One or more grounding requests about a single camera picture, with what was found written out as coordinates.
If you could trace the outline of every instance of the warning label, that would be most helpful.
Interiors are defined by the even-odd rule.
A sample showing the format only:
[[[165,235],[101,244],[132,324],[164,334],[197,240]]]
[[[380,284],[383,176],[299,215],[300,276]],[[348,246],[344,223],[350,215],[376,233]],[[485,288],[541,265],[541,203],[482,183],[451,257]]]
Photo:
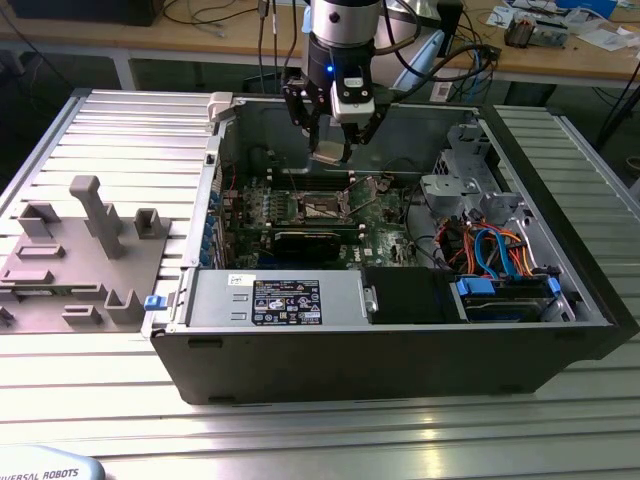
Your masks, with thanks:
[[[256,280],[253,282],[255,325],[322,325],[318,280]]]

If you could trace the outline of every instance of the white label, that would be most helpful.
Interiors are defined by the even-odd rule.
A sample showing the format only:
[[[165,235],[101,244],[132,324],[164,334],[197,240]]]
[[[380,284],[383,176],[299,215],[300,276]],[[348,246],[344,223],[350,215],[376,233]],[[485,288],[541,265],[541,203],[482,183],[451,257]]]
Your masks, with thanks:
[[[255,281],[255,275],[246,273],[232,273],[229,275],[229,285],[234,287],[251,287]]]

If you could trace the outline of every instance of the aluminum extrusion table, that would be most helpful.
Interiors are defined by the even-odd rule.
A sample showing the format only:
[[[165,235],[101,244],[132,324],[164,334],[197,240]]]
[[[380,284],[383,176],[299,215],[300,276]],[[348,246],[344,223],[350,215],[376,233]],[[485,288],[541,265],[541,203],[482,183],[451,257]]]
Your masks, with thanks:
[[[81,216],[68,183],[97,173],[103,199],[123,215],[144,205],[173,219],[156,284],[169,291],[209,135],[207,100],[107,91],[69,100],[0,198],[0,254],[15,244],[24,202]],[[561,181],[571,185],[571,175]],[[615,247],[601,231],[594,220],[582,235]],[[640,253],[608,273],[640,315]],[[0,444],[95,456],[117,480],[640,475],[637,338],[535,395],[203,407],[180,399],[140,335],[0,335],[0,404]]]

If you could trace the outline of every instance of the wooden desk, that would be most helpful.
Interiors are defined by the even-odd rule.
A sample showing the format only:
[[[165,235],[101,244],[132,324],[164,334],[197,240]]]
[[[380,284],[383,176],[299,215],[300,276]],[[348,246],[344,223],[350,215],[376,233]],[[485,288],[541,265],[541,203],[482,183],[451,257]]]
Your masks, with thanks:
[[[469,17],[482,40],[502,49],[495,76],[497,79],[588,86],[597,86],[601,80],[624,84],[638,64],[635,58],[637,50],[623,48],[608,52],[574,35],[571,35],[564,49],[508,47],[504,43],[504,29],[484,24],[490,11],[499,3],[496,0],[467,1]],[[640,11],[618,8],[611,20],[637,22],[640,21]],[[461,22],[462,25],[468,25],[464,19]],[[450,65],[468,69],[470,60],[467,56],[460,56],[452,60]]]
[[[624,86],[633,72],[637,60],[635,51],[622,49],[607,52],[572,37],[565,49],[530,47],[516,49],[504,44],[504,30],[488,27],[484,21],[490,9],[499,0],[467,0],[469,16],[474,28],[486,43],[502,48],[498,80],[584,86]],[[194,10],[211,6],[211,0],[192,0]],[[215,18],[252,8],[255,0],[238,0],[233,6],[203,15]],[[191,25],[180,25],[160,16],[152,27],[131,27],[112,24],[66,22],[49,20],[23,20],[13,17],[16,26],[43,52],[73,55],[106,56],[113,60],[123,89],[135,89],[136,82],[130,60],[148,58],[182,60],[207,63],[257,63],[258,15],[247,13],[225,20],[224,38],[204,32]],[[186,2],[181,0],[171,7],[171,15],[188,20]],[[303,9],[297,13],[298,26],[302,23]],[[615,21],[640,21],[640,12],[618,9]],[[263,53],[265,65],[273,65],[273,37],[271,18],[266,21]],[[291,8],[278,8],[278,56],[280,64],[292,40]],[[302,35],[294,50],[292,66],[300,64]],[[0,50],[24,50],[24,43],[0,18]],[[443,75],[466,70],[469,58],[460,56],[450,63]]]

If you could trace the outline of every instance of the blue tab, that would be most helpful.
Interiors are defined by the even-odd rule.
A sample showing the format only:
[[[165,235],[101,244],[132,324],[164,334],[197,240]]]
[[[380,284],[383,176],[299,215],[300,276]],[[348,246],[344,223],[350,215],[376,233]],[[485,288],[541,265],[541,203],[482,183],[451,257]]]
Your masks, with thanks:
[[[207,265],[207,266],[211,264],[211,259],[209,258],[209,254],[207,254],[207,252],[204,250],[200,250],[200,263],[202,265]]]
[[[458,293],[461,297],[469,295],[469,290],[467,289],[467,285],[464,283],[464,279],[458,280],[456,282],[456,288],[458,289]]]
[[[562,293],[562,287],[560,287],[560,282],[558,281],[558,279],[551,277],[547,281],[549,283],[549,288],[551,289],[551,293],[553,293],[553,296],[559,297]]]
[[[462,277],[456,283],[460,296],[465,295],[495,295],[491,279],[481,277]]]
[[[167,308],[167,297],[147,295],[147,298],[144,299],[144,309],[146,312],[166,310]]]

